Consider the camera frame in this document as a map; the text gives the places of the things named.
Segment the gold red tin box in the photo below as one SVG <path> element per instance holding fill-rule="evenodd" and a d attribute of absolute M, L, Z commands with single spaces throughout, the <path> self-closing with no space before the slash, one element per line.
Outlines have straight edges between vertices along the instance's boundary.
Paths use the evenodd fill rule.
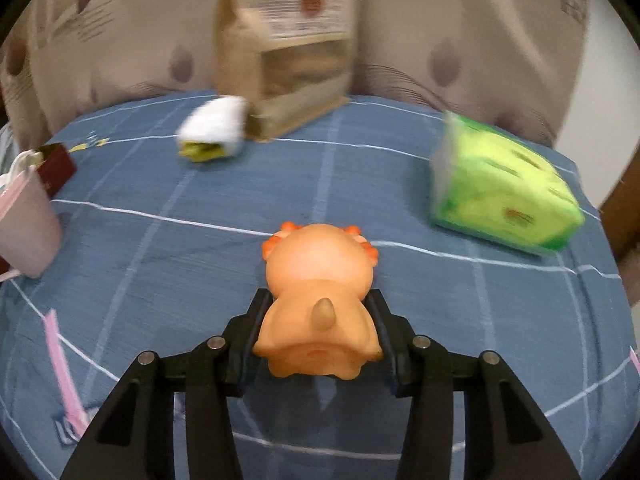
<path fill-rule="evenodd" d="M 76 165 L 62 143 L 40 146 L 36 153 L 42 156 L 42 162 L 37 167 L 42 186 L 47 196 L 53 198 L 76 174 Z"/>

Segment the beige leaf print curtain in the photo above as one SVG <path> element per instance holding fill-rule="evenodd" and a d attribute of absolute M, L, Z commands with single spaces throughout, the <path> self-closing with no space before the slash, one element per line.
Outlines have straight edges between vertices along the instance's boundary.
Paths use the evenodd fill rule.
<path fill-rule="evenodd" d="M 210 89 L 217 0 L 32 0 L 1 48 L 19 148 L 118 103 Z M 588 0 L 359 0 L 352 93 L 422 104 L 551 145 Z"/>

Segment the green tissue pack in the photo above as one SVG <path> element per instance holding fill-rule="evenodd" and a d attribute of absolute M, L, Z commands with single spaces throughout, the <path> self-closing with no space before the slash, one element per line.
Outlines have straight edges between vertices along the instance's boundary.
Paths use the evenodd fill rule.
<path fill-rule="evenodd" d="M 563 249 L 585 217 L 551 162 L 456 113 L 442 124 L 430 159 L 433 222 L 530 254 Z"/>

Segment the brown kraft paper bag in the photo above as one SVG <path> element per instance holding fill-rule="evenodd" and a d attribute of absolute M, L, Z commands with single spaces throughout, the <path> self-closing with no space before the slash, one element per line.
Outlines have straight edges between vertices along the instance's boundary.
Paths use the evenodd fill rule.
<path fill-rule="evenodd" d="M 244 131 L 267 141 L 345 105 L 360 0 L 218 0 L 216 87 L 247 102 Z"/>

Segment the white fluffy sock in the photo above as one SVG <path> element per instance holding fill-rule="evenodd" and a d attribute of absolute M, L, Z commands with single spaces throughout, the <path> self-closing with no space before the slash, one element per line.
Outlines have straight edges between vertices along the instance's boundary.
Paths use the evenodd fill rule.
<path fill-rule="evenodd" d="M 236 156 L 244 144 L 246 114 L 247 102 L 240 96 L 218 96 L 207 101 L 179 127 L 178 155 L 191 162 Z"/>

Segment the orange rubber toy animal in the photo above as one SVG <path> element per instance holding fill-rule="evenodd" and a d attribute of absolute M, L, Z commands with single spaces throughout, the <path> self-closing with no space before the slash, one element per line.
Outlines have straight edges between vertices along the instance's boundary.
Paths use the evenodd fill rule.
<path fill-rule="evenodd" d="M 367 363 L 382 359 L 363 304 L 378 250 L 360 229 L 284 222 L 262 243 L 262 258 L 273 303 L 253 353 L 267 360 L 273 376 L 352 380 Z"/>

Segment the white spoon in mug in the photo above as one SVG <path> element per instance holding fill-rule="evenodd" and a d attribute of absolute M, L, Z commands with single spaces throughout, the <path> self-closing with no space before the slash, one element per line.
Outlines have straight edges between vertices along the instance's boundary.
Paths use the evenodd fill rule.
<path fill-rule="evenodd" d="M 12 162 L 9 171 L 0 177 L 0 188 L 6 188 L 22 171 L 35 166 L 38 168 L 43 162 L 40 151 L 28 150 L 21 152 Z"/>

